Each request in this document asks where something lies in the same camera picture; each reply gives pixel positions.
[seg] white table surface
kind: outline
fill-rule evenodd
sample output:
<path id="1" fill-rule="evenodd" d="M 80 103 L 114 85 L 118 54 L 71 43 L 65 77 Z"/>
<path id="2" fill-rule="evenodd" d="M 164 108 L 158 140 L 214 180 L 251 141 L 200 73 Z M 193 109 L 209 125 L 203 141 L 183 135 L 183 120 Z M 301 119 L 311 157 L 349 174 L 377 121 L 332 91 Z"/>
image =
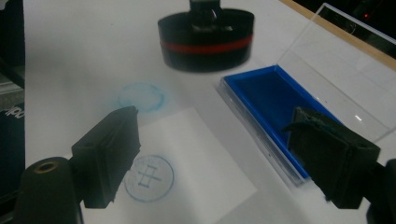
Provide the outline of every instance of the white table surface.
<path id="1" fill-rule="evenodd" d="M 139 156 L 168 159 L 177 182 L 155 203 L 134 201 L 121 184 L 107 209 L 83 209 L 86 223 L 366 223 L 366 201 L 360 210 L 338 210 L 313 183 L 289 188 L 216 91 L 221 77 L 276 63 L 308 20 L 276 0 L 224 0 L 222 7 L 255 14 L 251 58 L 231 70 L 192 74 L 164 64 L 157 29 L 159 19 L 187 11 L 187 0 L 25 1 L 26 165 L 70 154 L 93 125 L 120 108 L 126 87 L 155 86 L 165 100 L 138 115 Z M 201 154 L 180 149 L 189 143 L 183 134 L 196 135 L 191 145 Z M 391 148 L 394 137 L 379 145 Z M 192 154 L 203 162 L 186 162 Z M 202 184 L 209 180 L 213 188 Z M 217 195 L 222 189 L 228 194 Z"/>

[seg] blue tray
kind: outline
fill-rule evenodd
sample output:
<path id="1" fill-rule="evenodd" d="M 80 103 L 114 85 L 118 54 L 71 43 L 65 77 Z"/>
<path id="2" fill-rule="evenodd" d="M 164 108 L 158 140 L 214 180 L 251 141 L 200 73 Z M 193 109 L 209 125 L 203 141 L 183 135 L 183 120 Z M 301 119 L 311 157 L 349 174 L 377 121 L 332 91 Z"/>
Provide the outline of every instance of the blue tray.
<path id="1" fill-rule="evenodd" d="M 223 80 L 301 177 L 308 178 L 309 174 L 289 152 L 289 133 L 282 129 L 292 122 L 296 106 L 315 109 L 338 119 L 278 65 L 227 76 Z"/>

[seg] blue stamp mark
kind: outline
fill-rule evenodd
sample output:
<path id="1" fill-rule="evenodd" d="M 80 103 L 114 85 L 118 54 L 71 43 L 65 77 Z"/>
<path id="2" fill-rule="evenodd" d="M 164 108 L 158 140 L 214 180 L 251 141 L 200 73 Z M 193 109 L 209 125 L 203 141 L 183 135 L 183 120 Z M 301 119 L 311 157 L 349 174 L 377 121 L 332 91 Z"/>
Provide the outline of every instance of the blue stamp mark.
<path id="1" fill-rule="evenodd" d="M 143 113 L 157 111 L 165 104 L 165 94 L 158 87 L 136 82 L 124 87 L 119 95 L 120 107 L 134 105 Z"/>
<path id="2" fill-rule="evenodd" d="M 171 164 L 160 156 L 151 155 L 134 160 L 124 177 L 124 187 L 131 198 L 141 203 L 153 203 L 167 195 L 174 180 Z"/>

